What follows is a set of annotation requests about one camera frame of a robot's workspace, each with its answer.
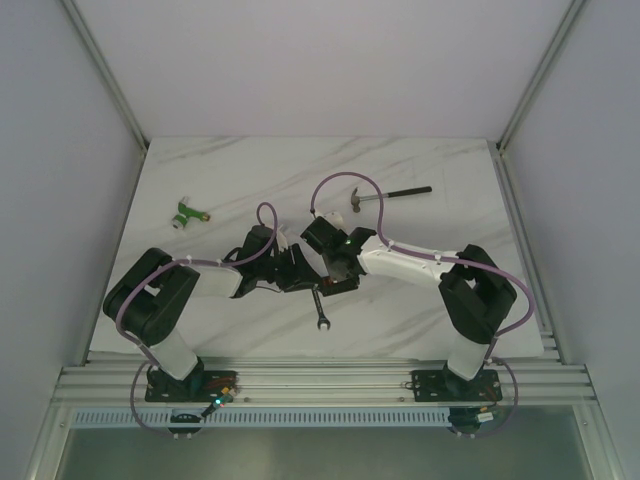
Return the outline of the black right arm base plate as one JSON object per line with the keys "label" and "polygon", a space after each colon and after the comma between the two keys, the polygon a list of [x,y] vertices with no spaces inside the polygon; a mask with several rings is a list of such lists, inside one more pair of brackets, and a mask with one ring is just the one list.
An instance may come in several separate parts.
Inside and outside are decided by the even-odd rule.
{"label": "black right arm base plate", "polygon": [[413,370],[406,387],[416,402],[498,402],[503,399],[495,370],[481,369],[472,380],[464,380],[447,367]]}

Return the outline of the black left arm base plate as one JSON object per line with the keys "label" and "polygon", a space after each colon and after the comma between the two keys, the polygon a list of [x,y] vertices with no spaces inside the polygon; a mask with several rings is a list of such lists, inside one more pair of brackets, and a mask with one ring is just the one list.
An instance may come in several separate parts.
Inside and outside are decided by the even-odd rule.
{"label": "black left arm base plate", "polygon": [[223,390],[233,389],[237,373],[224,370],[192,372],[184,380],[176,380],[164,371],[147,372],[145,401],[149,403],[204,403],[223,395]]}

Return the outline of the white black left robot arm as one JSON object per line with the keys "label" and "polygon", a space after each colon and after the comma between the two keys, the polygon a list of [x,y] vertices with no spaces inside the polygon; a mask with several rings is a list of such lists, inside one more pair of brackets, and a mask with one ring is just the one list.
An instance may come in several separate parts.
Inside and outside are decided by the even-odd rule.
{"label": "white black left robot arm", "polygon": [[299,244],[255,225],[244,243],[217,261],[177,261],[150,248],[106,295],[104,314],[117,331],[143,352],[153,366],[170,377],[169,391],[182,402],[198,399],[204,390],[199,357],[177,330],[177,323],[199,282],[222,298],[239,299],[258,284],[273,284],[281,292],[311,290],[321,276]]}

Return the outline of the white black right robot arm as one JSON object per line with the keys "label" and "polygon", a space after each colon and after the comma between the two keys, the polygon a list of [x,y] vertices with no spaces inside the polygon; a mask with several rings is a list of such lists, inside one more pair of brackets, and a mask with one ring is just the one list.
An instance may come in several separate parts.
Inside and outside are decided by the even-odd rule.
{"label": "white black right robot arm", "polygon": [[368,228],[348,234],[324,217],[315,218],[301,238],[323,258],[336,285],[354,286],[364,275],[435,285],[456,331],[442,370],[444,390],[456,400],[478,393],[479,374],[517,298],[482,248],[469,244],[461,252],[438,253],[394,244]]}

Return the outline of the black fuse box base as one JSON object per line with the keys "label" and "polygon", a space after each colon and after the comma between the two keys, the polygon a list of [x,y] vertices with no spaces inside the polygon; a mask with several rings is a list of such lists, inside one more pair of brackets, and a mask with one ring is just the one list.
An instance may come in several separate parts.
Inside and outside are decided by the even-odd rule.
{"label": "black fuse box base", "polygon": [[357,290],[360,285],[358,276],[350,277],[342,280],[335,279],[331,276],[322,277],[318,284],[318,290],[324,297],[344,294]]}

